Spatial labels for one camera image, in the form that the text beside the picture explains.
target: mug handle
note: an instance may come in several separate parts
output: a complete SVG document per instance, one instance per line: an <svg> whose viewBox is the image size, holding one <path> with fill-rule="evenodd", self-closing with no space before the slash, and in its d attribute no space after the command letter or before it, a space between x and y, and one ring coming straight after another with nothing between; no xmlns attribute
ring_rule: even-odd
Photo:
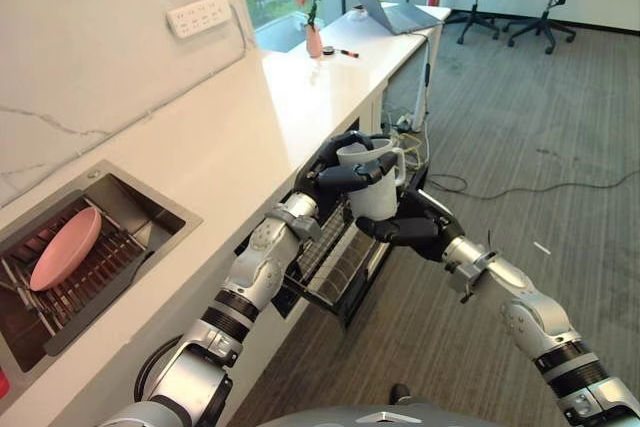
<svg viewBox="0 0 640 427"><path fill-rule="evenodd" d="M393 147L391 149L391 152L396 154L396 157L398 158L398 170L400 172L396 177L395 186L400 187L401 185L404 185L404 181L407 177L407 169L404 162L404 150L402 150L400 147Z"/></svg>

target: pink vase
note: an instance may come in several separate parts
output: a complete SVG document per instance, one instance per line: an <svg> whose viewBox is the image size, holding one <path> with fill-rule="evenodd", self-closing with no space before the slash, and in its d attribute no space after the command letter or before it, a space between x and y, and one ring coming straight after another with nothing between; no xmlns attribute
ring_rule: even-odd
<svg viewBox="0 0 640 427"><path fill-rule="evenodd" d="M322 55L320 31L311 25L306 25L305 29L307 31L307 52L309 52L309 57L317 59Z"/></svg>

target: metal sink basin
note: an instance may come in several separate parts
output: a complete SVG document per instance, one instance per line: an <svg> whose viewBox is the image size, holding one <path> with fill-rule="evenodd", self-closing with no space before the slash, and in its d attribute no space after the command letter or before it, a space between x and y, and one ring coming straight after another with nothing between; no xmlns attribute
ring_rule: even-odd
<svg viewBox="0 0 640 427"><path fill-rule="evenodd" d="M91 252L60 285L31 291L48 243L88 206L102 215ZM0 231L0 369L11 384L0 413L201 221L103 161Z"/></svg>

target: marker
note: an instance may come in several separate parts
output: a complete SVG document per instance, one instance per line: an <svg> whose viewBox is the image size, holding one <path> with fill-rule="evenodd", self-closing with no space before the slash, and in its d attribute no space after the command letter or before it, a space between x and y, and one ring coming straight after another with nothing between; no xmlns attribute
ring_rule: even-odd
<svg viewBox="0 0 640 427"><path fill-rule="evenodd" d="M344 50L344 49L340 49L340 53L344 54L344 55L348 55L349 57L354 57L354 58L358 58L360 57L360 54L357 52L351 52L350 50Z"/></svg>

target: desk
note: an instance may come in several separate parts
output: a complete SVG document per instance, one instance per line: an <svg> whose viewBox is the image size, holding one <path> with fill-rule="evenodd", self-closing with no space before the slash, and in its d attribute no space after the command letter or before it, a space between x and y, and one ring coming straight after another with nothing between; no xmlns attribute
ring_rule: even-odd
<svg viewBox="0 0 640 427"><path fill-rule="evenodd" d="M446 7L419 7L442 21L451 13L451 9ZM416 31L416 33L426 35L431 44L431 54L428 62L431 65L432 75L435 69L441 32L442 25ZM350 20L349 13L322 29L320 35L324 45L332 45L336 49L347 49L360 54L360 57L355 59L336 52L334 55L321 57L318 62L321 65L339 63L358 66L366 71L369 79L369 88L376 93L372 117L375 130L379 131L382 93L387 88L389 79L421 47L424 48L424 62L422 64L426 67L429 49L426 48L424 39L419 35L393 35L370 17L354 21ZM304 42L294 47L289 53L295 56L308 56ZM429 94L429 87L427 87L426 95L424 95L425 86L422 81L424 74L423 67L420 78L416 79L419 82L420 89L416 98L411 126L414 131L422 130L422 122L427 112L426 100Z"/></svg>

